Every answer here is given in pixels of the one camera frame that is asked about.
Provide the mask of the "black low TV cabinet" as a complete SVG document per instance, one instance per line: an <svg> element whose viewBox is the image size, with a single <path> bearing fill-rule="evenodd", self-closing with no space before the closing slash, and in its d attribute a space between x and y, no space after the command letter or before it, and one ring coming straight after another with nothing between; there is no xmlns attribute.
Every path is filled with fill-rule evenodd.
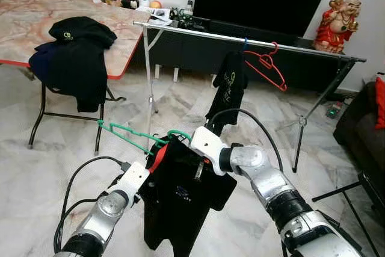
<svg viewBox="0 0 385 257"><path fill-rule="evenodd" d="M211 33L208 29L194 29ZM145 64L145 51L143 43L139 43L134 53L140 56L141 63ZM297 37L292 47L313 49L311 40ZM242 43L223 42L193 35L177 34L169 31L162 32L162 36L150 51L150 67L168 66L182 70L194 70L195 72L216 75L219 72L226 54L231 51L241 51ZM267 54L273 51L272 48L248 46L248 51L258 54ZM257 56L245 54L247 61L261 70L262 73L272 78L273 81L281 83L275 70L267 70L259 63ZM273 61L278 70L286 79L289 88L322 93L335 75L341 64L335 59L319 57L316 55L305 55L294 52L278 52L273 55ZM264 80L250 67L245 67L247 76L251 81Z"/></svg>

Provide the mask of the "red cushion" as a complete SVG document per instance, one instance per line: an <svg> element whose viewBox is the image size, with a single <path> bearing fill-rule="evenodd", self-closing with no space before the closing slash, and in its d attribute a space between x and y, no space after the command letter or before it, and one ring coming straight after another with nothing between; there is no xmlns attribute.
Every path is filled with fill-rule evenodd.
<svg viewBox="0 0 385 257"><path fill-rule="evenodd" d="M385 129L385 82L382 76L375 80L376 104L378 108L375 129Z"/></svg>

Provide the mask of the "red laughing Buddha statue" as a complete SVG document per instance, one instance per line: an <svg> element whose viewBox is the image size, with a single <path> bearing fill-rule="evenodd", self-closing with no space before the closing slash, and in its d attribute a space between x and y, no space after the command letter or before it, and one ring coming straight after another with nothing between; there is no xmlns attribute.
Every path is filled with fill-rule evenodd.
<svg viewBox="0 0 385 257"><path fill-rule="evenodd" d="M343 54L345 42L358 31L361 0L330 0L330 9L322 14L313 47L317 51Z"/></svg>

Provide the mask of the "power strip green light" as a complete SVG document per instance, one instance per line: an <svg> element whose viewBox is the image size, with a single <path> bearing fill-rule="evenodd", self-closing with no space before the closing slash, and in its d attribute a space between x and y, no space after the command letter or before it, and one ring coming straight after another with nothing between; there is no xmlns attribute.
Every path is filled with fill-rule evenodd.
<svg viewBox="0 0 385 257"><path fill-rule="evenodd" d="M336 119L340 110L341 106L339 106L338 103L332 103L327 107L325 116L328 117L328 119Z"/></svg>

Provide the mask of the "red plastic hanger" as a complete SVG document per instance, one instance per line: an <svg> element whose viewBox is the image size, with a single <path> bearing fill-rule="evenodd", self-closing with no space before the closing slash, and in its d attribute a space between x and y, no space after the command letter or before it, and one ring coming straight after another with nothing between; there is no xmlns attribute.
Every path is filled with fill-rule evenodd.
<svg viewBox="0 0 385 257"><path fill-rule="evenodd" d="M253 52L253 51L246 51L245 54L252 54L252 55L257 56L259 63L261 63L261 65L263 67L266 67L267 70L275 70L276 74L278 75L278 77L281 80L280 84L273 81L272 78L270 78L269 76L262 73L261 70L256 68L254 65L250 64L250 62L248 62L247 60L244 60L244 61L248 67L250 67L254 72L258 73L264 80L268 81L270 84L277 87L277 89L279 89L280 91L285 92L288 89L286 79L284 78L281 71L278 70L278 68L276 67L276 65L274 64L274 61L273 61L273 55L278 53L280 48L279 48L279 45L277 42L272 42L272 44L273 44L273 51L271 51L267 54L258 54L258 53Z"/></svg>

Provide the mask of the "green plastic hanger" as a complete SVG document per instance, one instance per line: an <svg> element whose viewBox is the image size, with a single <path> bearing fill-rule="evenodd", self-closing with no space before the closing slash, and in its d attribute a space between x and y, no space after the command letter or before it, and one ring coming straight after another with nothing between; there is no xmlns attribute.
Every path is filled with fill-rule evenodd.
<svg viewBox="0 0 385 257"><path fill-rule="evenodd" d="M124 141L128 142L129 144L137 147L137 149L140 149L143 152L148 153L148 155L154 155L154 153L151 152L151 149L154 149L154 147L157 147L158 149L160 149L160 147L163 147L163 145L168 144L168 142L170 142L170 140L178 140L178 138L176 138L176 135L181 136L184 139L187 139L187 141L192 141L192 136L190 136L190 134L187 134L184 131L180 131L180 130L175 130L175 129L169 130L166 133L168 140L165 140L165 139L157 138L151 134L143 133L141 131L135 131L130 127L126 127L126 126L119 125L116 123L107 123L104 121L104 119L98 119L97 122L98 122L98 125L100 128L102 128L102 129L104 129L104 130L106 130L112 134L115 134L115 136L118 136L119 138L123 139ZM147 138L148 140L150 140L152 142L152 147L143 147L142 145L135 143L134 141L132 141L128 137L124 136L123 134L116 132L115 131L116 128L127 131L127 133L130 133L130 134L134 134L134 135L137 135L137 136L140 136L143 138Z"/></svg>

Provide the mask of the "navy shirt red collar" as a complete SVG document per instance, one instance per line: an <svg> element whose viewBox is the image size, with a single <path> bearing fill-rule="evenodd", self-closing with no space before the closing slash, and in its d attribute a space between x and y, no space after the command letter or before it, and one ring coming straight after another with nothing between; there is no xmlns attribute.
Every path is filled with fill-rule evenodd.
<svg viewBox="0 0 385 257"><path fill-rule="evenodd" d="M209 211L224 208L237 181L216 175L211 168L202 183L183 178L180 158L195 152L179 139L151 152L146 168L158 178L159 203L144 202L144 241L155 250L169 240L174 257L189 257Z"/></svg>

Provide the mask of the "navy blue cloth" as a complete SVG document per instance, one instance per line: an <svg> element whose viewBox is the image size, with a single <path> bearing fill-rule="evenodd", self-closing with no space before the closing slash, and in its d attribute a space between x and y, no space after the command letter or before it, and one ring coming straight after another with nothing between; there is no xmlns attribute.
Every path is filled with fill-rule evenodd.
<svg viewBox="0 0 385 257"><path fill-rule="evenodd" d="M58 43L56 42L42 43L35 48L35 53L28 59L31 71L43 83L49 80L51 59L57 50Z"/></svg>

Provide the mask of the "steel clothes rack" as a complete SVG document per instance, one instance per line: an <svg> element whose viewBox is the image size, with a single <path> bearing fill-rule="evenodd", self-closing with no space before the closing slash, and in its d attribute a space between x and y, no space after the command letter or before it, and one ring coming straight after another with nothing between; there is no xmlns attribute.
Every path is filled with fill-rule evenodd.
<svg viewBox="0 0 385 257"><path fill-rule="evenodd" d="M209 38L214 40L222 40L223 42L233 42L233 43L243 44L243 38L239 38L239 37L231 37L226 35L206 33L201 31L195 31L194 29L173 28L172 26L161 26L157 24L137 22L137 21L134 21L132 24L136 26L140 26L140 28L143 29L143 42L144 42L143 48L144 48L145 65L146 65L147 73L150 72L151 48L156 44L157 40L159 40L159 38L162 36L162 32L164 31L169 31L177 34L185 34L185 35L190 35L195 37ZM248 45L273 49L272 43L258 42L257 40L248 40ZM288 45L279 45L278 52L285 52L285 51L294 52L302 55L316 55L319 57L332 58L332 59L335 59L336 62L338 62L338 64L342 65L342 67L339 68L339 70L337 71L335 78L333 78L333 80L329 83L329 85L325 88L325 90L321 93L321 95L319 95L319 97L317 98L312 108L309 109L306 112L306 114L300 115L298 117L298 124L300 128L298 133L294 163L292 164L292 172L296 173L297 168L299 166L300 150L301 150L301 144L303 142L303 133L304 133L308 118L312 116L313 112L316 111L316 109L320 105L322 105L322 103L324 103L324 100L327 97L327 95L330 94L332 91L335 91L339 87L339 84L344 80L345 76L349 74L350 70L352 70L355 63L365 63L368 60L362 57L355 57L347 54L333 54L333 53L317 51L313 49L292 47Z"/></svg>

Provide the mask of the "black soundbar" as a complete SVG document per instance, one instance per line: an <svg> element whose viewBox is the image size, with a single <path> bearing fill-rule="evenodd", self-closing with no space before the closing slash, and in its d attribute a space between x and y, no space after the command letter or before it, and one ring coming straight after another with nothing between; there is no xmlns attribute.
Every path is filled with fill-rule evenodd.
<svg viewBox="0 0 385 257"><path fill-rule="evenodd" d="M268 31L267 29L248 28L247 26L219 20L210 20L208 31L224 36L245 37L258 42L277 42L279 45L293 45L297 39L294 35Z"/></svg>

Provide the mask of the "dark brown sofa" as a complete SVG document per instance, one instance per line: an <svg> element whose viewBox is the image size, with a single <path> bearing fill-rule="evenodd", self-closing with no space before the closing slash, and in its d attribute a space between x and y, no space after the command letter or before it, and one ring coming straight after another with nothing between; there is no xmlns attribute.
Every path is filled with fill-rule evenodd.
<svg viewBox="0 0 385 257"><path fill-rule="evenodd" d="M377 129L380 106L376 82L364 85L345 108L333 136L352 157L363 186L376 210L384 211L385 141L384 128Z"/></svg>

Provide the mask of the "black T-shirt small logo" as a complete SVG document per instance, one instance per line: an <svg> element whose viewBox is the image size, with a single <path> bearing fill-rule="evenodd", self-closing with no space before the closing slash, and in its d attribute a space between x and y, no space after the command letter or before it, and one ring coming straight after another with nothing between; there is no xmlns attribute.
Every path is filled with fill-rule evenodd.
<svg viewBox="0 0 385 257"><path fill-rule="evenodd" d="M94 113L105 103L107 72L104 53L117 36L90 17L77 16L52 24L56 51L50 59L47 87L75 98L78 111Z"/></svg>

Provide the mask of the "marble pattern folding table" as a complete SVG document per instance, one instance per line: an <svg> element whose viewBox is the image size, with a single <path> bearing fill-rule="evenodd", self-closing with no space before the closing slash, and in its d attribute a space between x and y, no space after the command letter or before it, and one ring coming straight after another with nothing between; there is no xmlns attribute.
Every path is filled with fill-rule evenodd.
<svg viewBox="0 0 385 257"><path fill-rule="evenodd" d="M104 53L107 80L123 76L142 32L134 21L148 20L148 13L79 0L0 0L0 64L30 69L29 59L42 43L54 42L52 24L70 17L90 17L105 24L117 39ZM40 83L41 99L48 91Z"/></svg>

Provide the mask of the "black metal stand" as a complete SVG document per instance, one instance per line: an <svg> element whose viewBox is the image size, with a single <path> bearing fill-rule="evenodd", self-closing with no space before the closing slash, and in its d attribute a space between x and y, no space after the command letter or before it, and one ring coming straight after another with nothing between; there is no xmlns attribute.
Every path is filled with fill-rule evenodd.
<svg viewBox="0 0 385 257"><path fill-rule="evenodd" d="M384 246L384 202L374 178L358 172L356 179L343 175L343 185L311 197L318 202L326 197L342 201L345 205L336 221L354 238L366 257L381 257Z"/></svg>

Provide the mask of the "stack of white papers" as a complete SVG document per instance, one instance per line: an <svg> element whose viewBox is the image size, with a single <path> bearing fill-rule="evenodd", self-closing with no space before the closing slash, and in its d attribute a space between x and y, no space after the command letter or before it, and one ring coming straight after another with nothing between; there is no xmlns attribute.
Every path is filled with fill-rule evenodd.
<svg viewBox="0 0 385 257"><path fill-rule="evenodd" d="M161 26L168 26L168 24L173 23L170 17L171 10L168 8L137 7L137 10L150 14L148 23Z"/></svg>

